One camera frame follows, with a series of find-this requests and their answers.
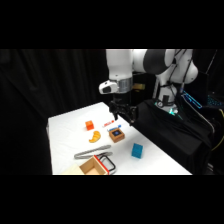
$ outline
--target blue light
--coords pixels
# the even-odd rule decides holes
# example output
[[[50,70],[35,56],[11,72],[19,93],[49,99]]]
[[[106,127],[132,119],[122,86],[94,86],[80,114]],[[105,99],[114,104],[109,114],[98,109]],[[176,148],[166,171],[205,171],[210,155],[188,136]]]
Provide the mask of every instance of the blue light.
[[[186,96],[187,100],[190,101],[190,103],[193,103],[198,109],[202,108],[202,105],[197,100],[195,100],[191,95],[189,95],[185,91],[184,93],[185,93],[184,97]]]

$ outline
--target metal tool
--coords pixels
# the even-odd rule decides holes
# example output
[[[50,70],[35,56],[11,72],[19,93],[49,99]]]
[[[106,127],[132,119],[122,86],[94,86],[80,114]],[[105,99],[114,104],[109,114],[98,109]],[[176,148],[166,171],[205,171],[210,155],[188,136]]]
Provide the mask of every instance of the metal tool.
[[[83,156],[83,155],[86,155],[86,154],[89,154],[89,153],[92,153],[92,152],[96,152],[96,151],[100,151],[100,150],[106,150],[106,149],[109,149],[109,148],[111,148],[111,145],[105,145],[105,146],[102,146],[102,147],[97,148],[97,149],[88,150],[88,151],[85,151],[85,152],[78,153],[74,156],[74,158],[76,160],[90,159],[93,155],[89,155],[89,156]],[[111,156],[111,155],[113,155],[112,152],[104,152],[104,153],[98,154],[96,156]]]

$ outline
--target yellow object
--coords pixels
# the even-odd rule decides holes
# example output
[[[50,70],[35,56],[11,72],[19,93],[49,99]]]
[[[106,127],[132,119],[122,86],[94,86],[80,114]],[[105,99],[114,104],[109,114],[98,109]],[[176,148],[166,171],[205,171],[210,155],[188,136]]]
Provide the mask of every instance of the yellow object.
[[[145,84],[138,84],[138,83],[135,83],[133,85],[133,89],[135,90],[145,90]]]
[[[215,149],[217,149],[217,148],[222,144],[223,140],[224,140],[224,136],[223,136],[221,142],[220,142],[214,149],[212,149],[212,151],[214,151]]]
[[[101,135],[98,131],[94,131],[93,139],[89,140],[90,143],[95,143],[101,138]]]

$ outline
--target orange block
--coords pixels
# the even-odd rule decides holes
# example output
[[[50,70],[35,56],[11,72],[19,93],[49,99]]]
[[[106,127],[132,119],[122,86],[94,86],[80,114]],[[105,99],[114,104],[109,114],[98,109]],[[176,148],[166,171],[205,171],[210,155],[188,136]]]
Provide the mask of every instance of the orange block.
[[[94,129],[93,122],[92,121],[86,122],[86,128],[87,128],[88,131]]]

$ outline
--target red object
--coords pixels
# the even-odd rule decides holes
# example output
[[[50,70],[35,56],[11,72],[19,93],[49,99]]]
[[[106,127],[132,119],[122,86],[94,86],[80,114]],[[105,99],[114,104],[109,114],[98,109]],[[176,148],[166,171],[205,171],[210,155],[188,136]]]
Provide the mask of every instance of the red object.
[[[109,170],[103,165],[103,163],[96,157],[96,156],[94,156],[95,157],[95,159],[97,159],[97,161],[101,164],[101,166],[107,171],[107,173],[108,173],[108,175],[109,175]]]
[[[92,121],[86,122],[86,128],[87,128],[88,131],[94,129],[93,122]]]
[[[114,121],[111,121],[111,122],[106,123],[103,127],[106,127],[106,126],[108,126],[108,125],[110,125],[112,123],[114,123]]]

